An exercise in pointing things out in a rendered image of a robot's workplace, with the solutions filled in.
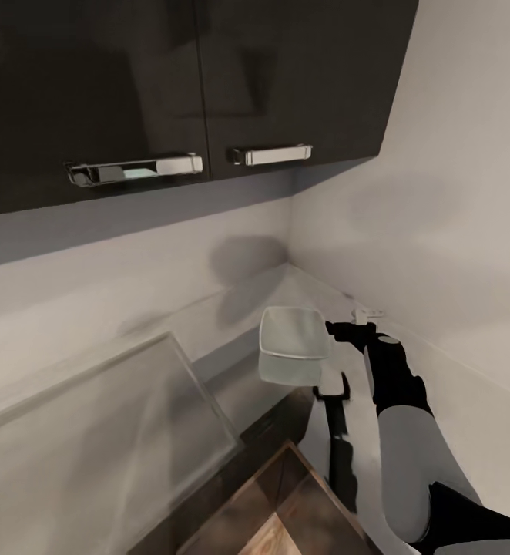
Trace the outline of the bowl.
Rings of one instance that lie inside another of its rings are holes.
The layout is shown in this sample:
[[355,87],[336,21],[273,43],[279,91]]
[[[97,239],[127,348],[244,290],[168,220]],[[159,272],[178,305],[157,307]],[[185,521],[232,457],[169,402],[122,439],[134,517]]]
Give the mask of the bowl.
[[260,350],[274,357],[322,360],[329,357],[329,337],[320,311],[266,308],[260,322]]

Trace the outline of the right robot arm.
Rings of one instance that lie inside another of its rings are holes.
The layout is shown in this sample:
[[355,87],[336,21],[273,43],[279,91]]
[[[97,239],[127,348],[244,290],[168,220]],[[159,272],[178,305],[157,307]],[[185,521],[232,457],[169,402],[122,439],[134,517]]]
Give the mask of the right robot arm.
[[355,308],[351,322],[325,321],[328,334],[364,354],[381,449],[381,493],[391,531],[421,555],[510,555],[510,517],[482,506],[452,455],[413,377],[401,342],[376,334],[367,318],[383,308]]

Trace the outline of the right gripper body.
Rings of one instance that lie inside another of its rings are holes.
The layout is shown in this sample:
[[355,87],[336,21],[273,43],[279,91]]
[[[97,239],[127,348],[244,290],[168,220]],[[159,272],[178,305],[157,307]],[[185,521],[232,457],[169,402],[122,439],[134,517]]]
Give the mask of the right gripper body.
[[356,346],[356,338],[366,331],[376,332],[376,325],[367,321],[366,325],[353,325],[351,322],[338,322],[335,324],[334,338],[340,343],[352,343]]

